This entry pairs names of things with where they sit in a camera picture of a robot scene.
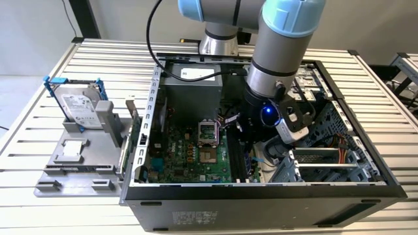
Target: motherboard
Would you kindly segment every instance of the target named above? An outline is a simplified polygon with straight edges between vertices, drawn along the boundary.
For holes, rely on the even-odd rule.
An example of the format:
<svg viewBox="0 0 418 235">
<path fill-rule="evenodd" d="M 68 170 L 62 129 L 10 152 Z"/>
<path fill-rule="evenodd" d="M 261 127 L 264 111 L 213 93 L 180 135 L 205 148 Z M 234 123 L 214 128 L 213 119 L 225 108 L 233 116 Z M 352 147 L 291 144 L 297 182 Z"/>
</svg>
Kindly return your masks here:
<svg viewBox="0 0 418 235">
<path fill-rule="evenodd" d="M 217 145 L 201 139 L 218 140 Z M 149 183 L 230 183 L 229 156 L 225 130 L 212 127 L 166 128 L 166 149 L 150 159 Z M 249 180 L 258 182 L 257 164 L 252 164 Z"/>
</svg>

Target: sticker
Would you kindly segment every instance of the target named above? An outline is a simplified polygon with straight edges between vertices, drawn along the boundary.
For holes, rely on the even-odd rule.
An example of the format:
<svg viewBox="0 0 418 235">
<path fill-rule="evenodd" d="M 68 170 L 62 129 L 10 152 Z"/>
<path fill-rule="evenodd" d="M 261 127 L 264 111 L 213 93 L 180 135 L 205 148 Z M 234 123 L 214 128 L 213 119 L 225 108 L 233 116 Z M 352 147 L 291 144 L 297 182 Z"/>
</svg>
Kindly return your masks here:
<svg viewBox="0 0 418 235">
<path fill-rule="evenodd" d="M 76 94 L 62 94 L 61 98 L 74 122 L 84 128 L 101 128 L 90 99 L 84 95 Z"/>
<path fill-rule="evenodd" d="M 173 211 L 172 219 L 176 225 L 188 224 L 213 224 L 217 217 L 217 211 Z"/>
<path fill-rule="evenodd" d="M 181 78 L 184 79 L 194 79 L 206 75 L 210 75 L 214 73 L 213 69 L 192 69 L 192 68 L 184 68 L 181 69 Z M 205 81 L 214 81 L 214 77 L 209 77 L 208 79 L 204 79 Z"/>
</svg>

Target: aluminum table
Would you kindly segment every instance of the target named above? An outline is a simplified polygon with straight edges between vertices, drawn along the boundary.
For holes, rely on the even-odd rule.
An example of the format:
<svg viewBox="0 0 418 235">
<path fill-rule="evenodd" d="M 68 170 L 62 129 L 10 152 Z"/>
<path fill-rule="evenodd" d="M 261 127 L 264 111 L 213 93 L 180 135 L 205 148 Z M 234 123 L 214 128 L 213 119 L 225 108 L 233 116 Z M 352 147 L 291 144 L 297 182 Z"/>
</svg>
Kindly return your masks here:
<svg viewBox="0 0 418 235">
<path fill-rule="evenodd" d="M 152 44 L 153 52 L 197 53 L 196 44 Z M 250 56 L 253 46 L 240 46 Z M 357 55 L 308 49 L 304 59 L 320 60 L 359 122 L 400 182 L 408 199 L 345 228 L 218 231 L 186 234 L 418 234 L 418 122 Z M 84 39 L 72 43 L 49 76 L 105 83 L 114 112 L 128 116 L 124 98 L 134 95 L 144 110 L 153 61 L 145 43 Z M 116 197 L 35 198 L 33 186 L 62 133 L 62 114 L 39 87 L 10 130 L 0 140 L 0 234 L 140 234 L 142 228 Z"/>
</svg>

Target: robotic arm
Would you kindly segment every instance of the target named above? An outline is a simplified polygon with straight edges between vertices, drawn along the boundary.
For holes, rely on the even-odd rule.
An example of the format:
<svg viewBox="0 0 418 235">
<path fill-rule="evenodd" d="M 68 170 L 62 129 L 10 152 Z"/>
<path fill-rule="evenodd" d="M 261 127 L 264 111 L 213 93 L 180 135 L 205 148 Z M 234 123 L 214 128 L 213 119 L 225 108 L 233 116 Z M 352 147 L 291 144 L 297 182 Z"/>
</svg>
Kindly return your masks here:
<svg viewBox="0 0 418 235">
<path fill-rule="evenodd" d="M 308 133 L 315 112 L 303 114 L 287 91 L 324 4 L 325 0 L 178 0 L 182 16 L 206 22 L 201 54 L 237 55 L 237 28 L 257 31 L 245 103 L 236 118 L 244 130 L 241 140 L 249 144 L 262 139 L 260 128 L 274 127 L 284 143 Z M 273 125 L 262 120 L 270 115 L 277 117 Z"/>
</svg>

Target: gray wall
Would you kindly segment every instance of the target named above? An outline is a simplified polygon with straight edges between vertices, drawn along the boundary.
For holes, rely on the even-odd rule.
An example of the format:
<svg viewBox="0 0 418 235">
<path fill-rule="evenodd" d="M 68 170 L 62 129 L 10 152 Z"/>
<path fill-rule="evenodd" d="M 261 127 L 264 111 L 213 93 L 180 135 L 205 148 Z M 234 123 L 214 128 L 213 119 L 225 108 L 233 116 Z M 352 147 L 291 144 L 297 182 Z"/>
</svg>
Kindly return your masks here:
<svg viewBox="0 0 418 235">
<path fill-rule="evenodd" d="M 101 37 L 144 41 L 154 0 L 90 0 Z M 70 8 L 68 13 L 73 23 Z M 309 47 L 356 49 L 368 63 L 395 52 L 418 53 L 418 0 L 328 0 Z M 200 39 L 204 24 L 184 18 L 177 1 L 164 0 L 150 40 Z M 59 0 L 0 0 L 0 74 L 43 75 L 73 37 Z"/>
<path fill-rule="evenodd" d="M 68 2 L 66 10 L 74 23 Z M 0 0 L 1 75 L 46 75 L 72 38 L 59 0 Z"/>
<path fill-rule="evenodd" d="M 114 40 L 144 41 L 153 0 L 90 0 L 100 32 Z M 181 17 L 176 0 L 164 0 L 150 39 L 200 39 L 204 24 Z M 396 52 L 418 52 L 418 0 L 327 0 L 309 48 L 356 49 L 368 63 L 387 63 Z"/>
</svg>

